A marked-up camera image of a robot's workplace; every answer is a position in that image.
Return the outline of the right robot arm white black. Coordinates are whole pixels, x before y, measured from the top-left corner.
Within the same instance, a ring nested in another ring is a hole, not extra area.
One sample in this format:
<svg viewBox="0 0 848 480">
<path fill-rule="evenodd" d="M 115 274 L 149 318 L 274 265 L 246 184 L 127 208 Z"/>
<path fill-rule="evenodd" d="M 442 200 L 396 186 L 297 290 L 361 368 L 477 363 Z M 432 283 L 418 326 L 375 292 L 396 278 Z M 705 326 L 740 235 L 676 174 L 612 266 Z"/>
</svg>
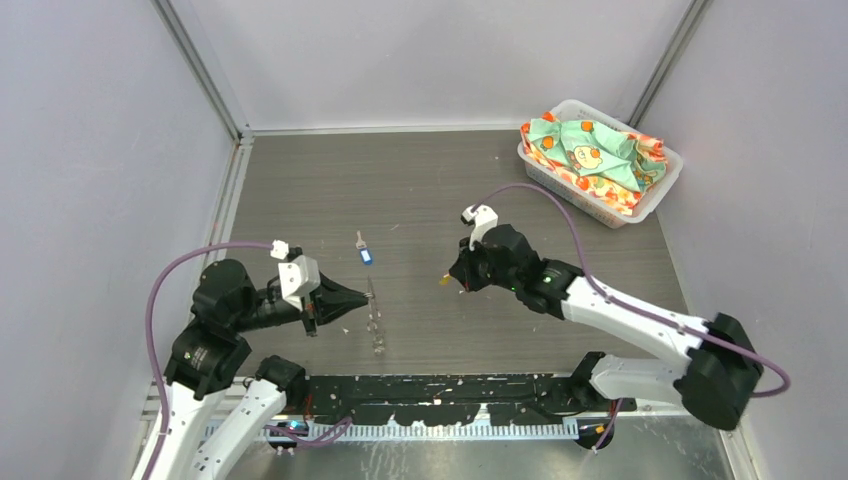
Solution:
<svg viewBox="0 0 848 480">
<path fill-rule="evenodd" d="M 579 364 L 574 403 L 596 410 L 609 400 L 640 398 L 684 408 L 702 423 L 737 428 L 762 377 L 742 324 L 719 313 L 712 320 L 663 310 L 628 296 L 561 260 L 543 258 L 511 225 L 459 242 L 448 274 L 468 292 L 509 290 L 529 310 L 591 326 L 650 353 L 623 359 L 592 353 Z"/>
</svg>

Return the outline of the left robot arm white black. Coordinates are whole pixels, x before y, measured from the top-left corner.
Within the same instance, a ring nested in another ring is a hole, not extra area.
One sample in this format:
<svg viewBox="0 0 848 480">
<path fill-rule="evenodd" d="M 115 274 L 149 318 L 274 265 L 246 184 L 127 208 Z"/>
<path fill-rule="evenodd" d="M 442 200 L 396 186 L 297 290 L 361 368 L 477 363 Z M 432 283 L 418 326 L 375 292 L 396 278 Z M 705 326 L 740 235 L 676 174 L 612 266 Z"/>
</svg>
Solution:
<svg viewBox="0 0 848 480">
<path fill-rule="evenodd" d="M 298 412 L 309 396 L 304 367 L 271 355 L 240 403 L 206 437 L 211 417 L 251 353 L 245 333 L 301 323 L 313 335 L 369 299 L 330 280 L 304 256 L 280 263 L 278 276 L 261 290 L 237 260 L 207 267 L 193 293 L 193 318 L 174 340 L 157 386 L 160 411 L 133 478 L 226 478 L 273 417 Z"/>
</svg>

